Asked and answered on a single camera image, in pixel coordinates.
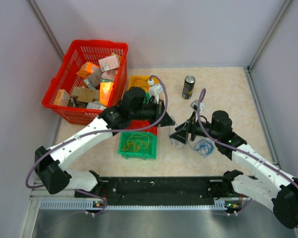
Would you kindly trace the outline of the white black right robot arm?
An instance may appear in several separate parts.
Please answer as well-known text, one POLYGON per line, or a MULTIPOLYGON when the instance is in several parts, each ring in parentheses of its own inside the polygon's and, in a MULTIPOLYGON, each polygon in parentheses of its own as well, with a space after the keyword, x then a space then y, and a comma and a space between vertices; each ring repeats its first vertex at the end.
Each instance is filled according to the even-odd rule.
POLYGON ((213 112, 211 122, 202 122, 196 113, 192 113, 170 138, 186 144, 196 136, 211 139, 221 154, 254 176, 250 178, 238 170, 225 172, 222 183, 225 195, 245 195, 272 211, 285 227, 298 228, 298 178, 255 152, 246 140, 232 130, 232 121, 227 112, 213 112))

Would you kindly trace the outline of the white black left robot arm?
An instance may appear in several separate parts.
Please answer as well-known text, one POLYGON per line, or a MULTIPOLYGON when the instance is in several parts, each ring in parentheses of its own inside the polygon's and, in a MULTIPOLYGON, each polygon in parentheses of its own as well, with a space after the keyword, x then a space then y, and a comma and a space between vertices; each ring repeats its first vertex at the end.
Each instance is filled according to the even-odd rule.
POLYGON ((175 124, 166 111, 166 100, 145 101, 146 93, 140 87, 126 91, 118 104, 107 107, 84 129, 63 143, 49 149, 35 151, 35 173, 49 194, 64 189, 80 189, 91 196, 99 196, 103 185, 93 172, 70 170, 70 165, 98 143, 128 128, 134 120, 148 121, 151 126, 175 124))

